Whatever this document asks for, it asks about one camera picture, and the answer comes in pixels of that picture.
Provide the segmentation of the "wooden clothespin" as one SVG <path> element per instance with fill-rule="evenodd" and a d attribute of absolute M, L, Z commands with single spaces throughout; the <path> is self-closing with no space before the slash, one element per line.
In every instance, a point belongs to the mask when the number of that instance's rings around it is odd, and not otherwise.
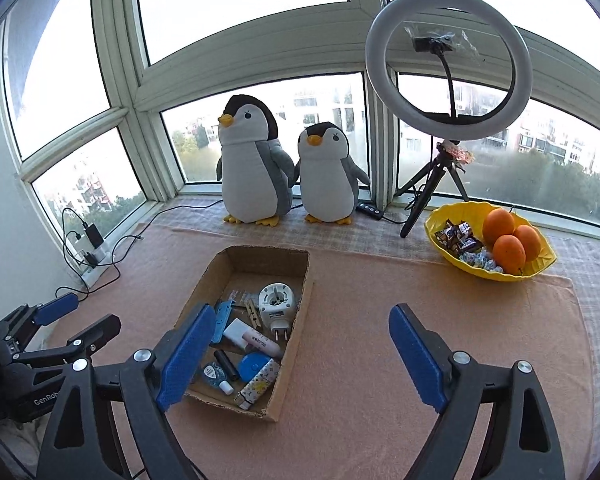
<path fill-rule="evenodd" d="M 253 301 L 253 299 L 251 297 L 248 297 L 245 300 L 245 309 L 247 311 L 248 318 L 249 318 L 249 323 L 251 324 L 251 326 L 255 330 L 257 330 L 258 328 L 261 328 L 262 327 L 262 322 L 261 322 L 261 319 L 260 319 L 258 307 L 254 303 L 254 301 Z"/>

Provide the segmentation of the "white usb charger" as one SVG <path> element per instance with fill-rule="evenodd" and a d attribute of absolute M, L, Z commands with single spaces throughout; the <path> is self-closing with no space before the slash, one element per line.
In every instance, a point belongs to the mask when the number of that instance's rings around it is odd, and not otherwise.
<path fill-rule="evenodd" d="M 253 346 L 245 340 L 244 335 L 250 330 L 251 326 L 240 318 L 234 318 L 223 330 L 223 336 L 243 352 L 249 352 L 253 349 Z"/>

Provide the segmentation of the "patterned white lighter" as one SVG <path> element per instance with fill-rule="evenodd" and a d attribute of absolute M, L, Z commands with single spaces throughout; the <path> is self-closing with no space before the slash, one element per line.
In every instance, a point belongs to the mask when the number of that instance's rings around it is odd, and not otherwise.
<path fill-rule="evenodd" d="M 236 396 L 238 408 L 248 411 L 257 400 L 260 399 L 270 388 L 278 377 L 280 365 L 273 359 L 269 359 L 257 375 L 247 382 Z"/>

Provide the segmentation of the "black inline remote control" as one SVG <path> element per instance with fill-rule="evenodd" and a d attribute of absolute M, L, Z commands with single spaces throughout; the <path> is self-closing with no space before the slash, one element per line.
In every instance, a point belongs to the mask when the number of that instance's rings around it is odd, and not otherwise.
<path fill-rule="evenodd" d="M 370 203 L 358 203 L 356 205 L 356 211 L 365 214 L 367 217 L 374 220 L 382 220 L 384 218 L 384 213 Z"/>

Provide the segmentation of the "blue plastic phone stand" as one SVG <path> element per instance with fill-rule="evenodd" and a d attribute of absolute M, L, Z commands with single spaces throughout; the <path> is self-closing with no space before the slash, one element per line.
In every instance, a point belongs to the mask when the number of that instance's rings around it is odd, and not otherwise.
<path fill-rule="evenodd" d="M 211 338 L 212 344 L 219 344 L 223 338 L 224 330 L 230 320 L 233 311 L 233 300 L 219 301 L 215 306 L 214 332 Z"/>

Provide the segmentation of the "pink towel mat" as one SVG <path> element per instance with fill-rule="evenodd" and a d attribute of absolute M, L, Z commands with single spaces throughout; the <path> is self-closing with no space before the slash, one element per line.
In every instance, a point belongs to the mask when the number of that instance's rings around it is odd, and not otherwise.
<path fill-rule="evenodd" d="M 408 304 L 453 349 L 486 364 L 530 362 L 581 479 L 593 435 L 591 352 L 568 278 L 499 283 L 445 262 L 310 253 L 312 292 L 278 422 L 185 399 L 169 422 L 211 479 L 401 479 L 436 414 L 422 404 L 388 332 Z"/>

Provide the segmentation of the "pink lotion bottle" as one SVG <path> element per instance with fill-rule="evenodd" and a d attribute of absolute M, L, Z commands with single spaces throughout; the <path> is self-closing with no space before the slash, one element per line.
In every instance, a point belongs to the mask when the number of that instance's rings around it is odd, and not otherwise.
<path fill-rule="evenodd" d="M 248 327 L 242 333 L 242 339 L 248 344 L 251 344 L 253 348 L 256 348 L 258 351 L 266 354 L 270 358 L 278 359 L 280 358 L 284 352 L 282 348 L 279 347 L 279 344 L 274 340 L 264 336 L 254 328 Z"/>

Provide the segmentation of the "white travel adapter plug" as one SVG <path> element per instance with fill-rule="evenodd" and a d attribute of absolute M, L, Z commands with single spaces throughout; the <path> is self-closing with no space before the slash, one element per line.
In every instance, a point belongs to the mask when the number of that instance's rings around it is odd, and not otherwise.
<path fill-rule="evenodd" d="M 263 326 L 275 341 L 288 340 L 298 311 L 294 291 L 285 283 L 272 283 L 259 292 L 258 311 Z"/>

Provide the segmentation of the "blue clear small bottle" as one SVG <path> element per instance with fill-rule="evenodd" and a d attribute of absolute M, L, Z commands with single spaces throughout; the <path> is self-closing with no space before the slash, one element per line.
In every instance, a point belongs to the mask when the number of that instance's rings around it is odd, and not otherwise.
<path fill-rule="evenodd" d="M 209 386 L 220 390 L 226 396 L 230 396 L 234 392 L 233 386 L 228 381 L 227 374 L 219 363 L 215 361 L 209 362 L 202 368 L 201 374 Z"/>

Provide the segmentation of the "small penguin plush toy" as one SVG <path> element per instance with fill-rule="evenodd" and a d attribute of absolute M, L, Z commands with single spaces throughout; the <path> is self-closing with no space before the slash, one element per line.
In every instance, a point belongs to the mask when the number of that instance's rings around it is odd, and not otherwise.
<path fill-rule="evenodd" d="M 350 155 L 347 135 L 332 122 L 306 127 L 298 137 L 294 178 L 310 223 L 348 226 L 358 204 L 358 185 L 370 177 Z"/>

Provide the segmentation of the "large penguin plush toy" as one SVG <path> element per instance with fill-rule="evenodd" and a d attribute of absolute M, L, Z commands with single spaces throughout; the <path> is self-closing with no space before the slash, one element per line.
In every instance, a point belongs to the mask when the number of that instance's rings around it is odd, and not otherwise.
<path fill-rule="evenodd" d="M 219 117 L 219 140 L 224 220 L 277 226 L 290 211 L 296 177 L 273 113 L 254 96 L 234 94 Z"/>

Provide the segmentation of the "white power strip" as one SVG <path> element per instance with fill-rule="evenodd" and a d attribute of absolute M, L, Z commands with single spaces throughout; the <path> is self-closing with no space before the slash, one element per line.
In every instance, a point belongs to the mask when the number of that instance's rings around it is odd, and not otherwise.
<path fill-rule="evenodd" d="M 105 272 L 110 263 L 110 247 L 106 240 L 98 247 L 94 247 L 87 236 L 79 240 L 71 240 L 71 248 L 76 257 L 76 268 L 82 280 L 88 287 L 92 287 Z"/>

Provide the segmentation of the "black cylinder tube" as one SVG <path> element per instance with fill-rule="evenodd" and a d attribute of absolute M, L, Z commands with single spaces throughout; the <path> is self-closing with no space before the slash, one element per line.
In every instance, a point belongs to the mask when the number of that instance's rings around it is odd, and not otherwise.
<path fill-rule="evenodd" d="M 238 370 L 232 360 L 228 357 L 228 354 L 222 349 L 216 349 L 213 352 L 215 361 L 219 363 L 219 366 L 224 370 L 227 378 L 232 382 L 237 382 L 240 379 Z"/>

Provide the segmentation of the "orange fruit right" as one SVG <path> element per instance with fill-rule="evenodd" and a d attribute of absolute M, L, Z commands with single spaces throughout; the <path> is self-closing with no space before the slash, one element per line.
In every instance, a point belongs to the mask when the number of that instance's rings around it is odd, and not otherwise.
<path fill-rule="evenodd" d="M 528 224 L 517 226 L 514 231 L 514 237 L 521 242 L 526 254 L 526 261 L 530 262 L 539 257 L 542 249 L 540 233 Z"/>

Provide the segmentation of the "blue round tape measure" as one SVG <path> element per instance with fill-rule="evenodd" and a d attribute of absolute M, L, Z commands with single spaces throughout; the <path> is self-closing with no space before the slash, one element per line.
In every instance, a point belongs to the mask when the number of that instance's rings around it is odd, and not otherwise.
<path fill-rule="evenodd" d="M 250 382 L 250 380 L 255 378 L 260 370 L 268 364 L 270 359 L 270 356 L 267 356 L 260 351 L 253 351 L 245 354 L 238 363 L 237 370 L 239 378 L 243 382 Z"/>

